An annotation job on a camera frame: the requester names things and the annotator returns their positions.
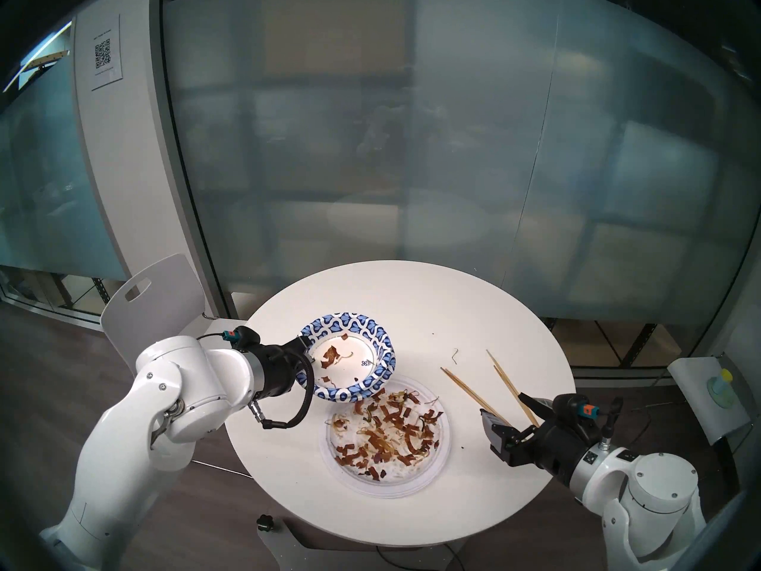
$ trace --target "table top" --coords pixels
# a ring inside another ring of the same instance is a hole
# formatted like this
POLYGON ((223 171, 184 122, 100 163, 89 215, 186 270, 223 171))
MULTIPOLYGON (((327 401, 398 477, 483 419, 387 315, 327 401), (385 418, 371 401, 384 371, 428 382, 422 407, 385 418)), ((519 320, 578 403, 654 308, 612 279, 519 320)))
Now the table top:
MULTIPOLYGON (((490 528, 531 501, 551 477, 533 465, 510 468, 489 449, 479 405, 441 370, 523 429, 530 422, 486 354, 499 360, 515 387, 552 399, 575 392, 560 346, 528 308, 464 272, 427 263, 353 263, 308 276, 269 299, 248 320, 263 343, 285 343, 313 319, 336 311, 375 319, 388 332, 396 373, 440 396, 452 429, 441 474, 423 490, 398 499, 364 496, 326 469, 318 439, 335 408, 314 397, 293 429, 264 430, 249 410, 226 422, 243 466, 268 494, 299 518, 332 534, 370 544, 422 546, 490 528)), ((289 420, 303 390, 260 402, 273 420, 289 420)))

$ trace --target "glass wall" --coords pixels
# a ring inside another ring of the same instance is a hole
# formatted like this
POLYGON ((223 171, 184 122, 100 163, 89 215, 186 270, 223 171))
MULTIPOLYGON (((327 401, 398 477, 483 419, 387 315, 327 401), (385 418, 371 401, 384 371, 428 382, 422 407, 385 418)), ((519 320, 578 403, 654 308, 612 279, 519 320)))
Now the glass wall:
POLYGON ((605 0, 174 0, 164 40, 244 317, 322 269, 425 261, 514 295, 573 365, 663 366, 753 234, 758 106, 605 0))
MULTIPOLYGON (((56 40, 49 48, 68 50, 68 34, 56 40)), ((22 75, 0 113, 0 288, 34 307, 97 316, 126 278, 87 175, 72 57, 22 75)))

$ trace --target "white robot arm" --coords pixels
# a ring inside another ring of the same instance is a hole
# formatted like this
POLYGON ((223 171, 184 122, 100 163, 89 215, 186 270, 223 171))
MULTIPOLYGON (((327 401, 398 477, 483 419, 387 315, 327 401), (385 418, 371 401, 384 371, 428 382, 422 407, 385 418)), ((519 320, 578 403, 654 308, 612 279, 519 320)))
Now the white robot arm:
POLYGON ((599 429, 598 408, 582 394, 558 395, 551 407, 525 394, 520 399, 544 423, 519 432, 481 410, 492 451, 512 467, 547 470, 602 518, 609 570, 672 567, 705 526, 693 465, 674 454, 641 456, 613 446, 621 400, 599 429))
POLYGON ((195 338, 177 336, 138 357, 129 393, 101 416, 82 447, 63 520, 41 533, 68 569, 118 568, 145 514, 190 462, 196 441, 232 413, 248 406, 268 429, 303 420, 311 393, 287 423, 264 418, 257 400, 291 390, 298 370, 314 384, 308 339, 263 346, 248 328, 226 333, 232 349, 204 350, 195 338))

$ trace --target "dark floor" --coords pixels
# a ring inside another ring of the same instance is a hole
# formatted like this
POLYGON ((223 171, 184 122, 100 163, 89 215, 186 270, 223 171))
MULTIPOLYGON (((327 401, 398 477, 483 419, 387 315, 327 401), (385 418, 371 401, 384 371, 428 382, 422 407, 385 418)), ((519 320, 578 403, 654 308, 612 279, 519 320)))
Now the dark floor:
MULTIPOLYGON (((132 375, 102 333, 32 314, 0 302, 1 488, 34 532, 58 523, 74 486, 79 450, 106 408, 121 399, 132 375)), ((718 461, 677 387, 589 389, 592 401, 625 397, 625 411, 645 404, 652 423, 633 448, 668 451, 699 472, 706 518, 727 501, 718 461)), ((644 411, 624 413, 615 443, 644 426, 644 411)), ((245 473, 227 433, 198 443, 194 458, 245 473)), ((262 513, 286 519, 307 546, 371 549, 294 519, 250 478, 191 463, 151 510, 123 560, 124 570, 277 570, 257 537, 262 513)), ((596 571, 605 568, 600 520, 577 505, 565 487, 550 484, 523 510, 470 538, 460 556, 469 571, 511 567, 596 571)), ((450 570, 457 569, 457 563, 450 570)))

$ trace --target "wooden chopstick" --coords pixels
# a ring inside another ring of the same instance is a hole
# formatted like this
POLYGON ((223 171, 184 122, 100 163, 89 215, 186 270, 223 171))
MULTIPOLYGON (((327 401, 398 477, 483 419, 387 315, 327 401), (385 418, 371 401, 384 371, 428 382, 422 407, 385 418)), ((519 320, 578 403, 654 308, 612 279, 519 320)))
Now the wooden chopstick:
POLYGON ((508 420, 506 420, 504 417, 502 417, 499 413, 494 411, 494 409, 484 401, 481 397, 479 397, 477 394, 475 394, 468 385, 466 385, 464 382, 462 382, 459 378, 457 378, 455 375, 453 375, 447 368, 441 368, 441 370, 444 371, 444 373, 451 378, 455 383, 457 383, 457 386, 460 387, 462 390, 464 390, 467 394, 469 394, 473 399, 476 400, 477 404, 479 404, 481 407, 483 407, 485 410, 487 410, 489 413, 492 413, 496 415, 500 420, 504 422, 506 426, 509 426, 510 423, 508 420))
POLYGON ((489 354, 489 358, 492 359, 492 362, 494 363, 494 370, 497 371, 499 378, 501 378, 502 381, 506 385, 508 385, 508 389, 510 389, 510 392, 513 394, 513 397, 515 397, 515 400, 518 402, 518 405, 521 406, 521 409, 523 409, 523 412, 527 415, 530 422, 533 423, 538 428, 539 422, 537 421, 537 418, 534 417, 534 412, 532 412, 525 404, 523 404, 523 401, 521 401, 521 399, 518 398, 518 395, 519 395, 518 389, 515 388, 510 378, 508 378, 508 375, 506 375, 504 370, 502 370, 502 367, 497 362, 497 359, 494 356, 492 356, 492 353, 489 352, 488 350, 486 351, 486 353, 489 354))

